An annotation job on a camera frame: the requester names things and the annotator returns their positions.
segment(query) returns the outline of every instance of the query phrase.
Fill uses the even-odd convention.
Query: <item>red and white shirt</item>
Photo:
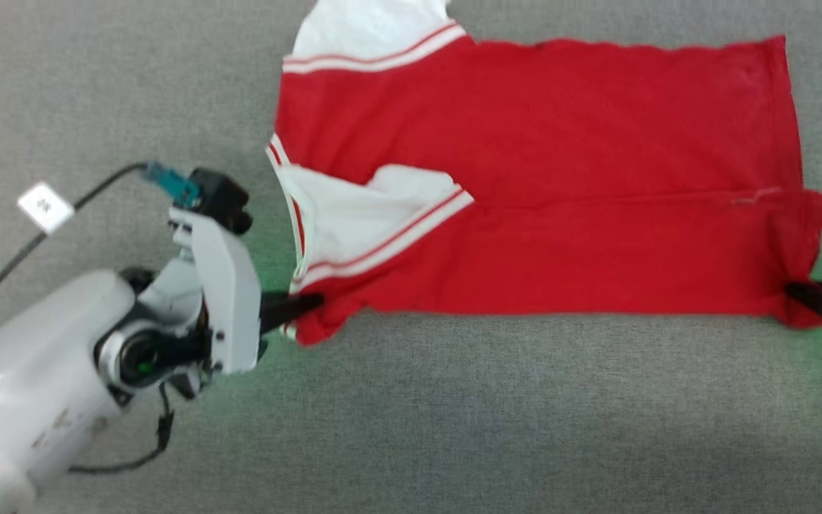
[[[320,0],[284,59],[268,147],[291,290],[328,338],[363,307],[717,313],[822,323],[807,281],[785,39],[657,49],[475,41],[445,0]]]

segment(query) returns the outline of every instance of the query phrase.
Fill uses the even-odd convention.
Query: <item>gray fabric surface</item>
[[[0,266],[34,233],[14,207],[29,186],[78,198],[157,156],[251,190],[249,244],[265,285],[282,286],[293,242],[263,147],[278,58],[310,7],[0,0]],[[521,42],[787,33],[806,180],[822,189],[822,2],[450,10],[476,38]],[[159,266],[165,215],[159,192],[123,182],[0,290],[0,323],[85,270]],[[822,330],[769,320],[365,313],[320,348],[274,341],[254,374],[176,404],[166,456],[133,475],[66,478],[32,512],[822,512]],[[143,399],[84,461],[150,450],[157,410]]]

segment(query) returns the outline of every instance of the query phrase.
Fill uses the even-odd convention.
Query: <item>teal connector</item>
[[[173,199],[173,205],[183,208],[196,207],[196,201],[202,195],[202,190],[196,183],[183,178],[173,169],[163,167],[157,161],[148,163],[148,167],[141,172],[141,178],[160,186]]]

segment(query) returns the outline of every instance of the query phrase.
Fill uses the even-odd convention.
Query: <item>white robotic arm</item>
[[[146,175],[174,197],[179,255],[156,277],[78,277],[0,327],[0,514],[32,504],[136,394],[170,383],[193,399],[215,373],[251,371],[262,333],[320,305],[262,305],[235,237],[251,225],[248,195],[231,180],[196,170],[186,181],[159,166]]]

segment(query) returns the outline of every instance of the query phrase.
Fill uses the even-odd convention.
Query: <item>black cable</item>
[[[76,475],[117,475],[141,468],[141,466],[148,464],[163,453],[170,443],[174,412],[170,410],[170,399],[167,398],[166,384],[160,384],[158,390],[161,392],[161,400],[163,401],[163,415],[157,420],[157,447],[153,451],[143,458],[126,464],[97,466],[97,468],[73,465],[68,469],[68,472]]]
[[[120,178],[123,178],[131,172],[144,170],[147,167],[147,163],[132,163],[131,165],[125,166],[123,169],[119,169],[117,172],[112,173],[112,175],[104,180],[104,182],[101,182],[100,185],[96,186],[94,189],[91,189],[91,192],[88,192],[87,195],[82,196],[79,201],[75,202],[75,212],[80,211],[85,205],[88,205],[88,202],[91,202],[92,199],[97,198],[97,195],[100,195],[106,188],[112,186],[112,184],[117,182]],[[12,260],[10,260],[0,272],[0,286],[2,286],[4,280],[9,277],[9,274],[14,271],[14,268],[19,266],[20,263],[23,263],[27,256],[29,256],[32,251],[35,251],[36,247],[40,246],[40,243],[43,243],[43,241],[45,241],[48,237],[49,234],[46,234],[46,232],[40,232],[40,234],[37,234],[36,237],[30,241],[30,243],[26,244],[16,255],[14,255]]]

